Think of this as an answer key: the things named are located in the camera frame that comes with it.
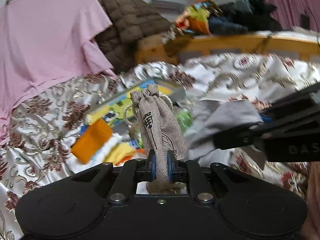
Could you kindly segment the dark clothes pile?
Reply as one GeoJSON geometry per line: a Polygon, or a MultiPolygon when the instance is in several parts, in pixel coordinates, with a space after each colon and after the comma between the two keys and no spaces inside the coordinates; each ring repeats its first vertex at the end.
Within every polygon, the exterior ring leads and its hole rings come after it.
{"type": "Polygon", "coordinates": [[[281,24],[271,14],[277,7],[266,0],[236,0],[219,5],[220,14],[208,17],[214,35],[238,35],[255,31],[281,31],[281,24]]]}

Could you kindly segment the white printed baby cloth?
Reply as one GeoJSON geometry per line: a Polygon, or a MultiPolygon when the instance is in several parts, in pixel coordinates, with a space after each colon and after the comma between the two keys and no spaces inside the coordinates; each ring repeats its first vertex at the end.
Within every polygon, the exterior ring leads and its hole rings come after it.
{"type": "Polygon", "coordinates": [[[111,153],[112,149],[122,141],[122,138],[123,137],[118,133],[113,133],[110,139],[108,139],[108,141],[105,142],[99,150],[97,150],[95,155],[93,155],[92,161],[95,164],[103,163],[105,158],[111,153]]]}

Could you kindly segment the burlap drawstring pouch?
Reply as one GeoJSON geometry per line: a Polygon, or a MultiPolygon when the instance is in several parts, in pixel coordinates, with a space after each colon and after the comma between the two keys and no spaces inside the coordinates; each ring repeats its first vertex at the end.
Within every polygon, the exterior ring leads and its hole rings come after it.
{"type": "Polygon", "coordinates": [[[155,153],[155,180],[146,183],[146,190],[150,194],[180,192],[185,185],[170,181],[168,152],[172,151],[176,160],[182,160],[187,158],[188,150],[172,101],[159,92],[156,84],[132,91],[130,98],[132,103],[124,110],[124,120],[140,129],[146,154],[151,150],[155,153]]]}

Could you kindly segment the colourful clothes pile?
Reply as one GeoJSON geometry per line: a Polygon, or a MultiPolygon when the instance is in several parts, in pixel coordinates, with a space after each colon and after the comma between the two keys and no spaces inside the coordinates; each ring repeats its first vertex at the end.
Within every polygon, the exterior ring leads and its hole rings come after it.
{"type": "Polygon", "coordinates": [[[209,17],[222,16],[219,6],[212,0],[197,0],[178,16],[175,25],[180,30],[188,30],[201,35],[209,35],[209,17]]]}

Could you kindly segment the brown quilted blanket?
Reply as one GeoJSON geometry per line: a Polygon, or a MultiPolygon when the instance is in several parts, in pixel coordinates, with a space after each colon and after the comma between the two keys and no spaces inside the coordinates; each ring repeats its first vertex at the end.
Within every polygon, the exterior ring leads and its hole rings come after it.
{"type": "Polygon", "coordinates": [[[135,66],[139,40],[166,32],[171,22],[143,0],[98,0],[112,25],[95,37],[115,74],[135,66]]]}

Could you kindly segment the grey cloth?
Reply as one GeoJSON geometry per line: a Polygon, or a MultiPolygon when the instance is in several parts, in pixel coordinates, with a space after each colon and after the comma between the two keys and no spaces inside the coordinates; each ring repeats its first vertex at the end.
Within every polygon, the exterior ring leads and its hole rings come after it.
{"type": "Polygon", "coordinates": [[[228,166],[232,148],[218,149],[212,136],[221,131],[256,122],[262,122],[262,118],[248,100],[198,102],[193,110],[193,124],[184,134],[188,148],[187,158],[198,162],[202,167],[210,167],[211,163],[228,166]]]}

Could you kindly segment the pink bed sheet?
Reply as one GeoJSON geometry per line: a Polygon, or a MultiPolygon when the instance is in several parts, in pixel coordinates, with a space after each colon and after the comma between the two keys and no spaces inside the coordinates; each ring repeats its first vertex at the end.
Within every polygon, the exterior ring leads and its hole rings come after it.
{"type": "Polygon", "coordinates": [[[113,66],[95,42],[111,26],[98,0],[12,0],[1,7],[1,143],[12,110],[73,77],[113,66]]]}

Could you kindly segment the floral satin bedspread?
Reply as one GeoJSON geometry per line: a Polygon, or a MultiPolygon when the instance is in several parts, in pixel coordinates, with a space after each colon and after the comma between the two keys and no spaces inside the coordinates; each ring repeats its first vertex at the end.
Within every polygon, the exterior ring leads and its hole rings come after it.
{"type": "Polygon", "coordinates": [[[309,62],[274,54],[220,54],[189,59],[182,66],[140,64],[113,81],[106,74],[74,77],[25,100],[14,109],[10,138],[1,147],[1,239],[23,235],[15,217],[18,200],[29,191],[82,171],[71,154],[84,113],[150,77],[183,85],[193,124],[187,136],[212,115],[208,105],[248,100],[257,110],[319,82],[319,58],[309,62]]]}

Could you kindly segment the striped colourful cloth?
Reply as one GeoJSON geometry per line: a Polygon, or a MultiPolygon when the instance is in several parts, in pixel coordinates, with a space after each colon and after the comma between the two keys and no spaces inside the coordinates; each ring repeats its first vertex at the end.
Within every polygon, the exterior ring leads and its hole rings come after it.
{"type": "Polygon", "coordinates": [[[133,158],[146,158],[145,150],[143,148],[135,149],[129,144],[121,143],[112,148],[111,152],[105,157],[104,162],[120,166],[133,158]]]}

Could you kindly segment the wooden bed frame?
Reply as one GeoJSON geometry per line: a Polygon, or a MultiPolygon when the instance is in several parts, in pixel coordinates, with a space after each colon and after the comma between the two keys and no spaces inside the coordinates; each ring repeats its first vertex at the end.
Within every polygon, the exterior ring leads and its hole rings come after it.
{"type": "Polygon", "coordinates": [[[299,60],[310,61],[319,56],[319,42],[297,33],[246,35],[205,35],[177,38],[163,43],[159,35],[149,36],[137,43],[136,64],[163,61],[177,65],[191,57],[219,53],[267,54],[289,53],[299,60]]]}

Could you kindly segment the orange plastic cup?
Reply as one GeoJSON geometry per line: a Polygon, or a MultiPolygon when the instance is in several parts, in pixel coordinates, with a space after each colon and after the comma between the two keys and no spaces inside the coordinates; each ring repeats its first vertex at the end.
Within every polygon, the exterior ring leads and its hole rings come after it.
{"type": "Polygon", "coordinates": [[[71,147],[71,153],[80,163],[87,164],[97,150],[112,137],[112,133],[110,126],[103,119],[99,119],[82,133],[71,147]]]}

